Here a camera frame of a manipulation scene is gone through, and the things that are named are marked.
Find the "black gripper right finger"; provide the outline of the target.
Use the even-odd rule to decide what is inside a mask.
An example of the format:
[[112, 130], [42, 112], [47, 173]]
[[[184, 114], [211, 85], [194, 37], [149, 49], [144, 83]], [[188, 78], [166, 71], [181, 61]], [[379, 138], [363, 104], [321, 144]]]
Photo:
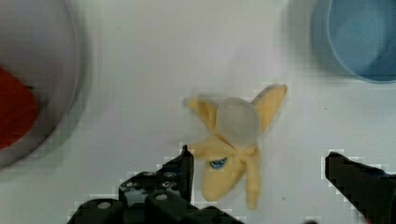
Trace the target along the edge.
[[370, 224], [395, 224], [395, 175], [331, 152], [325, 176]]

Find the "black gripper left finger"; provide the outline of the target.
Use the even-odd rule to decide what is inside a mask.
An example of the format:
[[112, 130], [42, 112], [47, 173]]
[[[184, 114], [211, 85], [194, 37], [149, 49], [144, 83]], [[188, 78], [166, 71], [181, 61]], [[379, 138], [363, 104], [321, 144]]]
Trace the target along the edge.
[[191, 204], [194, 158], [181, 153], [156, 172], [120, 184], [116, 199], [83, 203], [66, 224], [243, 224], [215, 206]]

